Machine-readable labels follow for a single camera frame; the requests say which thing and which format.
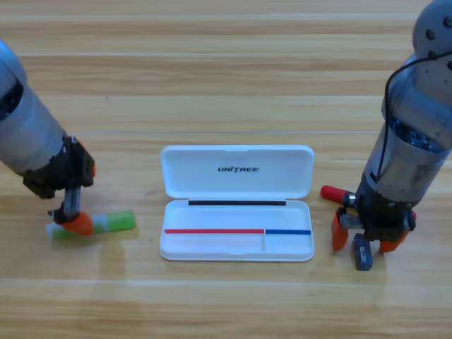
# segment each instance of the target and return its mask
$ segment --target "battery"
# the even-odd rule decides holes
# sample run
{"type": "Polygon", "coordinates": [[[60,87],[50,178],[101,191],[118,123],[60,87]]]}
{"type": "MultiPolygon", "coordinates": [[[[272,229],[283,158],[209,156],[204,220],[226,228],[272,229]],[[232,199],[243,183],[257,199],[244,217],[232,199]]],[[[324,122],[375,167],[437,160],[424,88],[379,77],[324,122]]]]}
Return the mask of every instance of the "battery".
{"type": "Polygon", "coordinates": [[[363,234],[357,233],[353,239],[355,262],[357,270],[370,270],[372,268],[372,252],[369,240],[363,234]]]}

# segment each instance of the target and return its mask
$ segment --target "white plastic case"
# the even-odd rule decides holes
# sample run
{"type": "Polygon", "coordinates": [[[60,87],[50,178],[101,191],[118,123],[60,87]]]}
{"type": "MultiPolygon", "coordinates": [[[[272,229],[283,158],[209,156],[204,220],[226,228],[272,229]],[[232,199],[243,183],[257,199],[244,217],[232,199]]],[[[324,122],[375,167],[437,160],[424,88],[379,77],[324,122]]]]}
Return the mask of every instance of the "white plastic case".
{"type": "Polygon", "coordinates": [[[161,153],[160,253],[185,261],[306,261],[314,152],[305,145],[174,145],[161,153]]]}

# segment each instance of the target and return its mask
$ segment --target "wooden table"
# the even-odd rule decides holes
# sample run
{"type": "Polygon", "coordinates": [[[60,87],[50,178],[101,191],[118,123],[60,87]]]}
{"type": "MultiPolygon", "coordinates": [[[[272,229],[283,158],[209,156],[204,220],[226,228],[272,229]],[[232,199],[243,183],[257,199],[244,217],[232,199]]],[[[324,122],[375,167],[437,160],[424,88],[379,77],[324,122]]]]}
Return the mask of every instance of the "wooden table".
{"type": "Polygon", "coordinates": [[[134,231],[51,243],[46,211],[0,167],[2,338],[452,338],[452,164],[400,248],[368,273],[334,255],[337,205],[370,154],[383,86],[427,0],[0,0],[31,86],[97,160],[83,208],[134,231]],[[159,254],[166,145],[296,143],[316,152],[306,263],[159,254]]]}

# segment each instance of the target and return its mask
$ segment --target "black line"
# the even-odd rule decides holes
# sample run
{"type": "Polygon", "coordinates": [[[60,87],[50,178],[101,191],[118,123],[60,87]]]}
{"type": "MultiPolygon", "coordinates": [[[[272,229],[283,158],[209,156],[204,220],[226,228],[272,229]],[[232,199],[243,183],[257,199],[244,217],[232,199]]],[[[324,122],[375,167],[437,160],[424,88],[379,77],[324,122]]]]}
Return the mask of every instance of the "black line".
{"type": "Polygon", "coordinates": [[[285,201],[189,200],[189,205],[285,206],[285,201]]]}

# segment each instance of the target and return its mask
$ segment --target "marker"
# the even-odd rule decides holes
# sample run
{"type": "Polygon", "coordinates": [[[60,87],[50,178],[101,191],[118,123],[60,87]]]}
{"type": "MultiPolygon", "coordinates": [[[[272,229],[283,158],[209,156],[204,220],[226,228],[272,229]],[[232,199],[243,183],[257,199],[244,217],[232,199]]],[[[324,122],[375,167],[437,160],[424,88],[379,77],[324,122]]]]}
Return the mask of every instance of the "marker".
{"type": "MultiPolygon", "coordinates": [[[[92,215],[93,235],[109,232],[131,230],[136,226],[135,213],[132,210],[92,215]]],[[[79,233],[70,232],[55,222],[46,225],[45,231],[50,239],[72,239],[82,237],[79,233]]]]}

